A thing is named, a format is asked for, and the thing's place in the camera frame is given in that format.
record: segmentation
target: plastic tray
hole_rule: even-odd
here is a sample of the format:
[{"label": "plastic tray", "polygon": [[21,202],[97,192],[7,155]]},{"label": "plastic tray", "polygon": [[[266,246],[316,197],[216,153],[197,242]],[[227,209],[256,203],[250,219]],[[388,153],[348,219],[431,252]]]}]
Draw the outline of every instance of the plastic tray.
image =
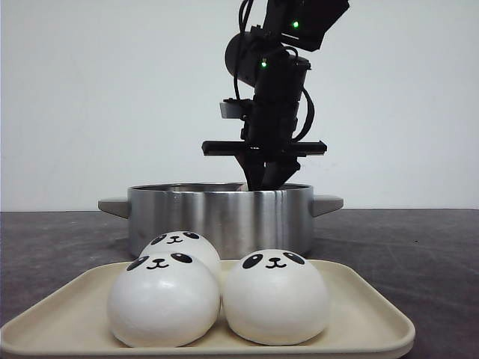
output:
[{"label": "plastic tray", "polygon": [[[236,261],[222,261],[222,280]],[[7,358],[361,358],[389,359],[406,354],[414,325],[351,268],[312,260],[332,296],[329,326],[296,346],[261,346],[238,337],[222,315],[208,333],[180,348],[127,348],[113,337],[106,298],[127,263],[91,269],[1,329]]]}]

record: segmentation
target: white wall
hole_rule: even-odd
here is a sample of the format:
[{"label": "white wall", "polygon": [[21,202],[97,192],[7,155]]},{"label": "white wall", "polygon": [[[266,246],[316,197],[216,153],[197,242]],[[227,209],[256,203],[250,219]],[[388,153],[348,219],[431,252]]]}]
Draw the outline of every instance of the white wall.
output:
[{"label": "white wall", "polygon": [[[223,55],[238,1],[4,0],[2,210],[96,209],[131,185],[238,181]],[[291,182],[351,207],[479,204],[479,1],[355,0],[306,88],[317,119]],[[250,23],[262,23],[256,0]],[[241,87],[243,96],[251,89]],[[302,105],[301,116],[305,114]]]}]

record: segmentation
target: table surface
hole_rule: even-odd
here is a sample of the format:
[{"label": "table surface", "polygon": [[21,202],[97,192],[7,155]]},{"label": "table surface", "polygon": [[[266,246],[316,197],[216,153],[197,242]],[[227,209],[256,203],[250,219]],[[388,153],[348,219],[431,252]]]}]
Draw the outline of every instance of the table surface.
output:
[{"label": "table surface", "polygon": [[[1,214],[1,324],[84,271],[131,260],[102,212]],[[415,324],[404,358],[479,358],[479,210],[342,209],[314,220],[308,258],[357,271]]]}]

